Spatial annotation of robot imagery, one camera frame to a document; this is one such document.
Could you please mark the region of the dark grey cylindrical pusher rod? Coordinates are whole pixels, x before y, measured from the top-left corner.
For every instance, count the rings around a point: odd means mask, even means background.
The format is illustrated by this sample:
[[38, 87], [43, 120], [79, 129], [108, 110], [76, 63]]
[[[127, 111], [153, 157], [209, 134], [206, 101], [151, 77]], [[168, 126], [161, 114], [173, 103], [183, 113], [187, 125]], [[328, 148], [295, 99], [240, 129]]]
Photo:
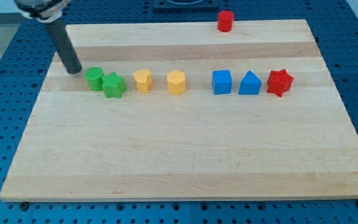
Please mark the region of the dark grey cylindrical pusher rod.
[[69, 74], [81, 72], [82, 66], [80, 60], [65, 29], [64, 22], [61, 19], [56, 19], [45, 23], [45, 30], [50, 36], [65, 70]]

